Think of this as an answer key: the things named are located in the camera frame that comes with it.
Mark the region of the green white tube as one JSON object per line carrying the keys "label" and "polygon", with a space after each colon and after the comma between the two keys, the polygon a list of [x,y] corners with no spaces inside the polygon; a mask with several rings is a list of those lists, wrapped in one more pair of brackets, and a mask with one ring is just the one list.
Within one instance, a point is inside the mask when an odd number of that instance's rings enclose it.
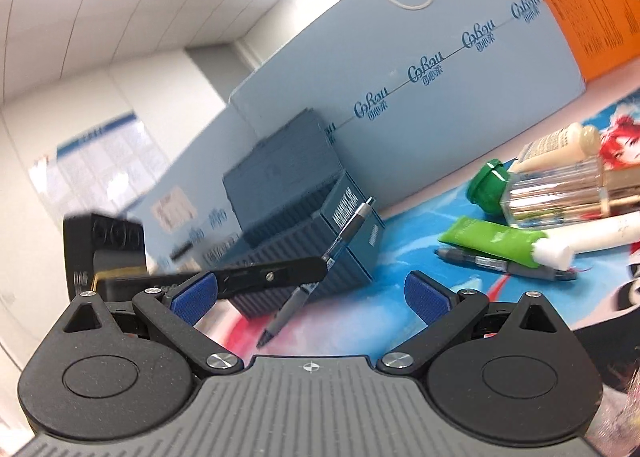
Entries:
{"label": "green white tube", "polygon": [[568,271],[575,258],[574,249],[566,241],[552,239],[545,232],[526,231],[467,216],[458,218],[438,240],[530,269],[547,266]]}

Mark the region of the blue wall notice board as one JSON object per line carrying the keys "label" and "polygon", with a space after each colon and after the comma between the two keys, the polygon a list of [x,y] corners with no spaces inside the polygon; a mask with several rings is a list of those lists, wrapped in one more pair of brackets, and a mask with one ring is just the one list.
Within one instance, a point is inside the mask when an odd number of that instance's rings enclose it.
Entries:
{"label": "blue wall notice board", "polygon": [[134,112],[58,146],[28,175],[56,224],[70,214],[117,215],[143,197],[169,166],[144,123]]}

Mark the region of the green capped clear bottle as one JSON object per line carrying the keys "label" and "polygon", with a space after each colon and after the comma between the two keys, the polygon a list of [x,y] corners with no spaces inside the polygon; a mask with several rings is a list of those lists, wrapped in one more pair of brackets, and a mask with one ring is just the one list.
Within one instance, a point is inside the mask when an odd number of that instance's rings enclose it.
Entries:
{"label": "green capped clear bottle", "polygon": [[497,159],[470,180],[466,198],[519,229],[552,229],[610,217],[639,206],[639,167],[608,168],[598,158],[529,173]]}

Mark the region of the colourful anime desk mat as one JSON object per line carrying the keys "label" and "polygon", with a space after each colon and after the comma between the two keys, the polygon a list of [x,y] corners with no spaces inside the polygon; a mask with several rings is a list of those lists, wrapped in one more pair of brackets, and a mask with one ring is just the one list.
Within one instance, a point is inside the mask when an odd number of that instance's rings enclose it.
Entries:
{"label": "colourful anime desk mat", "polygon": [[509,271],[492,255],[441,243],[440,235],[480,208],[458,186],[387,221],[375,278],[370,285],[310,302],[260,351],[268,355],[367,354],[378,359],[424,328],[405,293],[406,277],[420,271],[450,288],[515,302],[527,291],[545,295],[564,321],[582,328],[634,312],[639,306],[639,247],[635,243],[577,255],[564,276],[544,278]]}

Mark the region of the dark blue plastic storage box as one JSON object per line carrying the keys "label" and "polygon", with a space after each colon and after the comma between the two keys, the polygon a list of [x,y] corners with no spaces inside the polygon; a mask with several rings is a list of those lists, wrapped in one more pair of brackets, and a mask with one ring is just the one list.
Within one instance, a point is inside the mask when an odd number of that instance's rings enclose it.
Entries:
{"label": "dark blue plastic storage box", "polygon": [[[317,111],[305,109],[222,178],[242,234],[219,265],[320,257],[367,197],[344,169]],[[373,211],[309,303],[370,284],[384,233]],[[247,319],[276,313],[294,288],[230,298]]]}

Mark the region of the cream lotion tube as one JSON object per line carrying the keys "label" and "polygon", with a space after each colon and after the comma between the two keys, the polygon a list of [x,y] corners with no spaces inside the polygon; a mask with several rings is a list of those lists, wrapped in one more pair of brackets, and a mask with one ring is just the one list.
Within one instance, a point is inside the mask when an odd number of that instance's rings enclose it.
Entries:
{"label": "cream lotion tube", "polygon": [[529,173],[575,164],[597,156],[601,135],[593,125],[572,123],[526,144],[510,165],[512,173]]}

